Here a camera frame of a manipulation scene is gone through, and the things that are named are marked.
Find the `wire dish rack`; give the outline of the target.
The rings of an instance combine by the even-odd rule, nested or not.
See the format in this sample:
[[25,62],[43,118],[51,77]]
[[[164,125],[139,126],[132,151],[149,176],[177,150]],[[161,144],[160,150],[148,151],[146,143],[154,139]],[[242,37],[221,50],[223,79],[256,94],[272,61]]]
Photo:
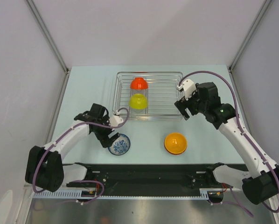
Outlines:
[[[142,77],[148,84],[146,90],[131,90],[131,82]],[[181,120],[182,115],[174,103],[183,97],[177,85],[183,77],[179,71],[121,71],[117,73],[112,110],[125,107],[129,110],[130,120]],[[136,110],[129,106],[130,97],[134,93],[146,96],[148,106]]]

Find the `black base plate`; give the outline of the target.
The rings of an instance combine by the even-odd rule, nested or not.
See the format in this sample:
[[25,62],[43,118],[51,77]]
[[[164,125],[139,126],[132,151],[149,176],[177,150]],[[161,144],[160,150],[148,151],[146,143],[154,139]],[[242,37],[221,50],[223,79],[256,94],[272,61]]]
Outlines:
[[200,189],[225,191],[226,183],[208,174],[210,164],[129,165],[87,164],[84,182],[67,187],[96,188],[103,196],[178,198],[199,196]]

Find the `orange-yellow bowl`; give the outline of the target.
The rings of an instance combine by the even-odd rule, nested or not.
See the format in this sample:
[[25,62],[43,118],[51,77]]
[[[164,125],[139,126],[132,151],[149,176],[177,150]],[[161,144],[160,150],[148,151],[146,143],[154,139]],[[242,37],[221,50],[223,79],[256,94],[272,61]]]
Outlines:
[[170,133],[164,139],[164,147],[166,148],[186,148],[187,140],[181,133]]

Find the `aluminium frame rail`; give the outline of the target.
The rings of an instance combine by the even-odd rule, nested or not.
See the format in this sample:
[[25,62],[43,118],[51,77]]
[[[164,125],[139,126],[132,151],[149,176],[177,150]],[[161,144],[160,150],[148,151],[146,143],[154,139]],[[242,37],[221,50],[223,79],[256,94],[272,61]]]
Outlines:
[[[29,184],[29,183],[25,183],[25,184],[24,184],[24,187],[25,187],[25,188],[31,188],[31,189],[33,189],[32,184]],[[58,189],[62,189],[62,188],[66,188],[66,187],[67,187],[66,185],[61,185]],[[35,186],[35,188],[36,188],[36,190],[38,190],[38,191],[43,190],[43,188],[41,188],[41,187]]]

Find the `red-orange bowl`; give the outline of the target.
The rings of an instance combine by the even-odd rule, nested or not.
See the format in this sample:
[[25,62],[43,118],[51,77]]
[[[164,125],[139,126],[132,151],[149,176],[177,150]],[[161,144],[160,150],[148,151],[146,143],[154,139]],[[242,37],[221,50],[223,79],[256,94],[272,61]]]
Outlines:
[[130,89],[145,90],[145,89],[148,89],[148,83],[143,77],[135,77],[131,81]]

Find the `yellow-green bowl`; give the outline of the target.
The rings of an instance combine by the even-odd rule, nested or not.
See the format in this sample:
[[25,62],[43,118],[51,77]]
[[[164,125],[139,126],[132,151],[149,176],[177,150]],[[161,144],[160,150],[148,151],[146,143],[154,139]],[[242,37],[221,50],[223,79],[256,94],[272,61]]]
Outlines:
[[129,106],[136,110],[143,110],[148,107],[148,101],[145,95],[143,94],[133,94],[129,100]]

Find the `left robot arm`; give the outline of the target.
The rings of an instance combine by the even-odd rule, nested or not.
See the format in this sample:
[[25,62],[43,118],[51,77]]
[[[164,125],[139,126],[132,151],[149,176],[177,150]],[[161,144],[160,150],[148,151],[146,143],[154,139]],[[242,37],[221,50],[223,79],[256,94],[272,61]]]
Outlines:
[[95,135],[103,148],[112,146],[120,136],[119,133],[113,134],[113,131],[124,124],[120,112],[111,116],[104,106],[93,104],[90,110],[78,114],[57,139],[30,149],[25,181],[32,185],[35,193],[45,190],[55,192],[62,185],[75,181],[85,187],[91,185],[93,174],[87,171],[87,167],[79,163],[65,166],[64,158],[90,134]]

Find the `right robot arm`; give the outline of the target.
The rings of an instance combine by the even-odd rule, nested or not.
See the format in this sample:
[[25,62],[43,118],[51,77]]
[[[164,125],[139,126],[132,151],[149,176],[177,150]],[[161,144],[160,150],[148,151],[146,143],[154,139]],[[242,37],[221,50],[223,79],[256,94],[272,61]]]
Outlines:
[[244,172],[217,163],[206,174],[206,183],[210,187],[226,183],[238,188],[255,205],[279,195],[279,164],[263,151],[245,128],[239,127],[235,108],[221,103],[216,85],[213,82],[196,84],[186,79],[177,85],[177,90],[184,95],[174,105],[184,119],[203,114],[232,144],[248,169]]

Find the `blue white patterned bowl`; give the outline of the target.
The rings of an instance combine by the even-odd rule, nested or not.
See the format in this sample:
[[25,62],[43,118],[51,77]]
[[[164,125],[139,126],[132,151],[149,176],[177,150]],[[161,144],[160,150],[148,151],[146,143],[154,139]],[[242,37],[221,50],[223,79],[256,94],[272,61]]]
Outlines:
[[113,142],[113,144],[108,147],[109,152],[112,155],[124,155],[128,152],[131,147],[131,141],[129,137],[125,134],[120,134],[120,136]]

